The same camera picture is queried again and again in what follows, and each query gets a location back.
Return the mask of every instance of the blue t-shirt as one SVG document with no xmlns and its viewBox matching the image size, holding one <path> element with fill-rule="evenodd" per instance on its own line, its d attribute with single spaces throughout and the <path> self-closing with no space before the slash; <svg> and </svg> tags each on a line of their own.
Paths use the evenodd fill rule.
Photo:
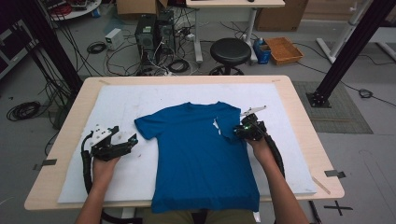
<svg viewBox="0 0 396 224">
<path fill-rule="evenodd" d="M 259 211 L 260 194 L 246 142 L 233 133 L 240 113 L 223 102 L 186 103 L 134 121 L 144 138 L 158 140 L 154 213 L 201 208 Z"/>
</svg>

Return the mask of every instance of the white paper sheet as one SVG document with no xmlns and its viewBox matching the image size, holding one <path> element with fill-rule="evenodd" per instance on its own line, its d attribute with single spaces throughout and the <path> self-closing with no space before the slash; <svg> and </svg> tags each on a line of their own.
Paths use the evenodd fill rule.
<svg viewBox="0 0 396 224">
<path fill-rule="evenodd" d="M 80 144 L 96 124 L 105 128 L 120 126 L 112 138 L 112 144 L 125 142 L 137 133 L 139 143 L 132 153 L 117 164 L 113 180 L 105 200 L 150 201 L 155 190 L 158 146 L 156 139 L 145 140 L 134 126 L 136 118 L 157 112 L 172 105 L 186 102 L 210 105 L 217 101 L 227 103 L 245 112 L 250 107 L 266 108 L 256 115 L 263 120 L 267 132 L 276 141 L 283 157 L 287 182 L 295 194 L 316 192 L 304 156 L 290 126 L 282 102 L 274 84 L 202 84 L 202 85 L 142 85 L 104 86 L 88 118 L 84 132 L 67 170 L 66 180 L 58 203 L 82 203 L 87 197 L 82 178 Z M 260 195 L 270 195 L 265 174 L 248 147 Z"/>
</svg>

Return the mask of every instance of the person's arm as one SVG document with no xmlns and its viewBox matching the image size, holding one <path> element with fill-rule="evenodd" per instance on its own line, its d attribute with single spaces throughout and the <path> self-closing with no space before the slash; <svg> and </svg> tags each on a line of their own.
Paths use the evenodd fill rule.
<svg viewBox="0 0 396 224">
<path fill-rule="evenodd" d="M 92 188 L 76 220 L 77 224 L 100 223 L 106 191 L 120 158 L 111 161 L 93 159 Z"/>
<path fill-rule="evenodd" d="M 260 141 L 247 140 L 247 142 L 252 145 L 254 155 L 267 176 L 276 224 L 309 223 L 288 183 L 280 173 L 271 149 L 264 138 Z"/>
</svg>

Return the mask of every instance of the orange basket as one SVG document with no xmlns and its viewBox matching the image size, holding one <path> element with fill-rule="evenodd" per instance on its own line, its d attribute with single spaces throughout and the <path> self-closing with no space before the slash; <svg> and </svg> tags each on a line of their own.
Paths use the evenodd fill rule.
<svg viewBox="0 0 396 224">
<path fill-rule="evenodd" d="M 269 38 L 264 41 L 270 47 L 271 58 L 276 65 L 295 63 L 304 56 L 286 37 Z"/>
</svg>

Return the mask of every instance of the laboratory floor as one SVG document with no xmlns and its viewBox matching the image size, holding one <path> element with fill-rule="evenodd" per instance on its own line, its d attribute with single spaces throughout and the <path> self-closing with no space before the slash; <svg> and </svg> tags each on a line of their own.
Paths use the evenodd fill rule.
<svg viewBox="0 0 396 224">
<path fill-rule="evenodd" d="M 133 35 L 136 21 L 122 21 L 114 13 L 108 11 L 101 18 L 90 15 L 67 22 L 70 34 L 74 37 L 81 54 L 87 57 L 86 48 L 95 41 L 105 41 L 104 36 L 113 28 L 121 28 L 125 35 Z M 224 25 L 237 29 L 230 22 L 210 22 L 200 24 L 201 38 L 214 41 L 222 37 L 240 36 Z M 240 29 L 245 29 L 245 22 L 238 22 Z M 246 75 L 268 76 L 286 75 L 293 81 L 321 81 L 331 67 L 331 63 L 320 56 L 323 55 L 316 38 L 323 38 L 331 45 L 340 35 L 345 22 L 340 21 L 302 21 L 297 32 L 257 32 L 258 37 L 285 36 L 296 43 L 304 57 L 298 63 L 285 65 L 243 64 L 239 68 Z M 76 64 L 73 47 L 57 29 L 59 39 L 69 55 L 71 62 Z M 90 55 L 87 59 L 92 67 L 102 75 L 110 71 L 121 75 L 132 74 L 134 69 L 129 66 L 138 62 L 134 38 L 129 37 L 125 49 L 113 56 L 109 69 L 104 67 L 106 52 Z M 185 58 L 190 62 L 191 70 L 181 76 L 200 76 L 215 66 L 208 49 L 210 42 L 203 42 L 204 62 L 200 67 L 193 62 L 192 43 L 184 43 Z M 372 91 L 374 96 L 385 101 L 396 103 L 396 63 L 375 43 L 369 43 L 361 55 L 346 72 L 343 81 L 355 89 Z M 85 67 L 78 72 L 81 77 L 98 76 L 92 69 Z M 46 81 L 40 70 L 30 57 L 25 57 L 5 77 L 0 80 L 0 223 L 73 223 L 78 210 L 61 211 L 27 211 L 24 202 L 39 173 L 36 164 L 46 159 L 45 150 L 50 151 L 51 137 L 58 131 L 52 128 L 48 117 L 22 121 L 9 121 L 6 114 L 15 105 L 38 101 L 44 104 L 48 97 L 43 90 Z M 331 162 L 346 177 L 340 181 L 345 190 L 345 197 L 337 200 L 338 210 L 325 208 L 336 206 L 335 201 L 315 201 L 318 215 L 322 223 L 396 223 L 396 106 L 381 102 L 375 98 L 363 99 L 358 93 L 346 87 L 353 102 L 373 130 L 373 134 L 318 133 Z M 308 202 L 301 202 L 311 222 L 312 218 Z M 121 209 L 110 209 L 110 213 L 120 216 Z M 262 223 L 274 223 L 274 213 L 270 203 L 261 205 Z"/>
</svg>

